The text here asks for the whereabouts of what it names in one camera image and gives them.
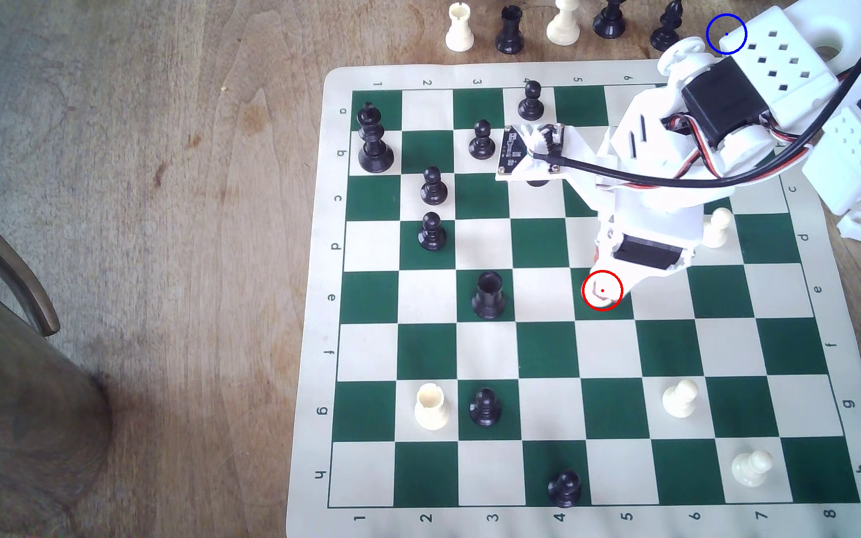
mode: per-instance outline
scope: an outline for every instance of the chessboard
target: chessboard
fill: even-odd
[[[705,207],[730,237],[609,310],[584,302],[600,223],[566,181],[500,181],[473,158],[486,119],[500,147],[526,80],[536,123],[594,148],[655,60],[345,67],[324,84],[287,510],[291,538],[609,536],[861,538],[861,360],[820,200],[796,168]],[[372,103],[393,163],[361,168]],[[445,201],[422,201],[440,170]],[[443,247],[424,250],[427,212]],[[506,307],[472,309],[495,271]],[[661,398],[697,387],[695,410]],[[418,390],[448,420],[415,419]],[[482,388],[501,415],[478,426]],[[764,450],[756,487],[734,459]],[[548,484],[570,470],[580,497]]]

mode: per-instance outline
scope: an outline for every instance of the captured chess piece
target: captured chess piece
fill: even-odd
[[[494,156],[496,143],[491,139],[490,133],[491,126],[487,120],[477,120],[477,123],[473,124],[473,140],[468,150],[474,159],[484,161]]]
[[[361,168],[371,173],[387,171],[394,164],[394,151],[381,140],[384,138],[381,111],[374,104],[365,103],[358,112],[358,124],[361,124],[358,134],[365,141],[364,147],[358,152]]]
[[[494,41],[496,50],[505,55],[516,55],[523,50],[523,34],[520,33],[522,17],[523,9],[518,6],[507,6],[500,12],[503,27]]]
[[[672,0],[663,15],[660,16],[660,26],[650,35],[650,45],[661,53],[667,52],[672,45],[679,41],[676,29],[683,24],[683,2]]]
[[[477,291],[471,299],[471,308],[477,317],[493,320],[503,313],[507,299],[503,297],[503,278],[496,271],[484,271],[477,279]]]
[[[547,497],[555,507],[559,508],[570,508],[576,505],[580,501],[581,491],[580,477],[569,469],[547,484]]]
[[[606,0],[606,7],[593,19],[593,31],[604,39],[616,39],[627,30],[620,4],[625,0]]]
[[[424,250],[437,252],[447,244],[447,232],[440,222],[440,215],[430,212],[421,220],[421,230],[417,233],[417,242]]]

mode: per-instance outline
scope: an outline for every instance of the white chess piece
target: white chess piece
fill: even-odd
[[[450,412],[444,401],[444,391],[433,383],[425,383],[417,390],[414,418],[422,428],[440,430],[447,424]]]
[[[733,478],[746,487],[756,487],[765,482],[766,472],[773,468],[773,457],[765,450],[752,454],[740,454],[733,460]]]
[[[471,8],[463,2],[450,4],[447,9],[450,16],[450,29],[444,37],[448,49],[463,53],[473,46],[473,33],[467,20],[471,17]]]
[[[572,45],[580,37],[580,27],[573,11],[580,6],[580,0],[557,0],[560,12],[547,25],[547,39],[555,45]]]
[[[693,400],[697,399],[698,393],[697,384],[684,379],[663,393],[663,408],[676,418],[687,418],[697,408]]]

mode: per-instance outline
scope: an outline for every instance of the black pawn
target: black pawn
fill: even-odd
[[[627,30],[620,4],[625,0],[606,0],[606,7],[593,19],[593,31],[604,39],[616,39]]]
[[[471,420],[477,426],[493,426],[500,420],[502,404],[496,399],[494,391],[484,387],[471,402]]]
[[[384,126],[381,125],[381,111],[374,104],[365,103],[358,112],[358,123],[361,128],[358,135],[365,141],[364,147],[358,152],[358,163],[361,168],[371,173],[381,173],[394,164],[394,151],[384,143]]]
[[[447,199],[447,185],[440,180],[440,168],[437,166],[424,170],[421,199],[429,206],[439,206]]]
[[[527,80],[523,85],[523,101],[517,105],[517,113],[529,122],[539,120],[544,116],[544,104],[541,103],[541,84],[537,80]]]
[[[516,55],[523,50],[523,34],[520,33],[520,19],[523,10],[517,6],[507,6],[500,12],[503,27],[496,35],[496,50],[505,55]]]
[[[490,122],[487,120],[477,120],[477,123],[473,124],[473,140],[469,150],[474,159],[483,161],[494,155],[496,144],[491,140],[490,131]]]
[[[421,231],[417,233],[417,242],[424,250],[436,252],[447,244],[447,232],[440,224],[440,215],[430,212],[424,215]]]
[[[680,0],[673,0],[667,5],[663,15],[660,16],[660,24],[663,26],[650,35],[650,44],[657,51],[665,53],[676,41],[679,41],[679,33],[676,33],[676,29],[683,24],[683,3]]]
[[[477,292],[471,299],[473,313],[484,320],[493,320],[503,313],[507,306],[504,299],[503,278],[495,271],[484,271],[477,278]]]
[[[567,470],[560,473],[556,479],[547,484],[547,496],[554,506],[559,508],[570,508],[580,501],[580,477],[577,473]]]

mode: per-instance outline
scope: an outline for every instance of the wood grain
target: wood grain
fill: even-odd
[[[657,57],[666,2],[629,0],[604,41],[584,0],[566,48],[544,37],[552,2],[524,2],[512,57],[491,44],[498,2],[472,2],[478,44],[447,50],[448,4],[0,0],[0,232],[116,412],[108,473],[54,535],[284,535],[330,70]],[[772,4],[691,1],[680,33]],[[831,236],[861,347],[861,244]],[[1,282],[0,299],[18,311]]]

